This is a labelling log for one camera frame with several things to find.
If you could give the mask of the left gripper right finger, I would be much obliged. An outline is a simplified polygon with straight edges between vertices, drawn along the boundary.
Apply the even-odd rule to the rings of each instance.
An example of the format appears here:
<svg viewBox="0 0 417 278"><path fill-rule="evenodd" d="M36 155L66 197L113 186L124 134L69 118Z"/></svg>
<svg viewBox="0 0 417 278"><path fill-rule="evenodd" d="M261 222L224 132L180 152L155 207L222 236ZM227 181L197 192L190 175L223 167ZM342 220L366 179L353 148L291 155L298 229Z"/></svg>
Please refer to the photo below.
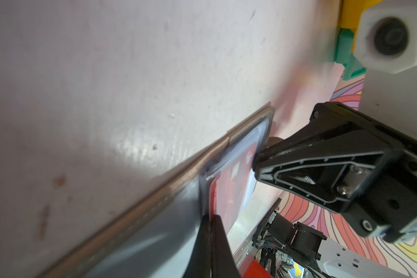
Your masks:
<svg viewBox="0 0 417 278"><path fill-rule="evenodd" d="M212 219L212 278L240 278L219 215Z"/></svg>

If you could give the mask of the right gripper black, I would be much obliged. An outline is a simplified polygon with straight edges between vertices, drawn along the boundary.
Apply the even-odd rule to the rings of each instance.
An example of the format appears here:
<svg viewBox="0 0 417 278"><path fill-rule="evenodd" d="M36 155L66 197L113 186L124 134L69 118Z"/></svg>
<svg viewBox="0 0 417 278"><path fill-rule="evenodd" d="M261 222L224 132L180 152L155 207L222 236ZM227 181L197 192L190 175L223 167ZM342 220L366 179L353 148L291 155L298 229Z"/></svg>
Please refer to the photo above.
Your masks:
<svg viewBox="0 0 417 278"><path fill-rule="evenodd" d="M417 140L336 102L257 154L258 181L339 213L363 237L417 235Z"/></svg>

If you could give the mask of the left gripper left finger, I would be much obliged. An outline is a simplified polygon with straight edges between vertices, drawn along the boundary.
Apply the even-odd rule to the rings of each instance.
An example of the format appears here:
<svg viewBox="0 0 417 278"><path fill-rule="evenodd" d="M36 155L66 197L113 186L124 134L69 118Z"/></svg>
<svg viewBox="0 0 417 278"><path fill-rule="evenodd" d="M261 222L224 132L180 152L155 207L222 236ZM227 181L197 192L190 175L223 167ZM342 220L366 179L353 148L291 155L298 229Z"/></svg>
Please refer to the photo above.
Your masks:
<svg viewBox="0 0 417 278"><path fill-rule="evenodd" d="M195 245L183 278L210 278L212 269L212 224L209 215L202 218Z"/></svg>

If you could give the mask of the grey card holder wallet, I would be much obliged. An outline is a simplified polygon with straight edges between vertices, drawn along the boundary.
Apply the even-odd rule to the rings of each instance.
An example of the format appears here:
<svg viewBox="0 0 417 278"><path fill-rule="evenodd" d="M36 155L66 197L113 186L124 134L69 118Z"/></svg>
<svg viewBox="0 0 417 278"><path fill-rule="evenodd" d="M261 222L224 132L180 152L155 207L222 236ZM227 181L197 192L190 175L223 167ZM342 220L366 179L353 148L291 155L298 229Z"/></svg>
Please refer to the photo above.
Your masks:
<svg viewBox="0 0 417 278"><path fill-rule="evenodd" d="M198 153L182 170L158 190L126 210L106 227L78 245L74 250L41 273L41 278L80 278L109 256L159 213L171 204L177 195L193 181L203 167L218 157L243 135L263 120L272 121L275 108L267 103L225 136Z"/></svg>

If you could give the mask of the red VIP card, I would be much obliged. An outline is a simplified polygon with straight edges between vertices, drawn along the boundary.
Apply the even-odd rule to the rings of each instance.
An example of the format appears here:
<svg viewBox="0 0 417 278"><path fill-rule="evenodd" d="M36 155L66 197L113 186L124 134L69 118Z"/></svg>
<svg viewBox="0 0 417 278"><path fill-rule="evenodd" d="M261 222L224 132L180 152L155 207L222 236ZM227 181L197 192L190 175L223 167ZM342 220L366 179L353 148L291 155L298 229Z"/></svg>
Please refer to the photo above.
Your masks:
<svg viewBox="0 0 417 278"><path fill-rule="evenodd" d="M257 145L254 142L232 152L210 184L209 215L221 217L226 233L233 227L253 191L251 164Z"/></svg>

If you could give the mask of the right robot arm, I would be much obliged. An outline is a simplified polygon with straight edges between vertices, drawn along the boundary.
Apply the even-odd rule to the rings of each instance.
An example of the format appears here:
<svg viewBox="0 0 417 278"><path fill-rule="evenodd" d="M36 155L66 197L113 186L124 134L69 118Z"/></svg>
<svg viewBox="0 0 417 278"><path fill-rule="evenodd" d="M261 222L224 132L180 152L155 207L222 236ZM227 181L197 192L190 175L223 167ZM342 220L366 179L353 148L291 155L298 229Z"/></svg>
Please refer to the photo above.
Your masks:
<svg viewBox="0 0 417 278"><path fill-rule="evenodd" d="M255 235L267 262L288 254L313 278L417 278L417 140L341 103L256 155L264 184L289 201Z"/></svg>

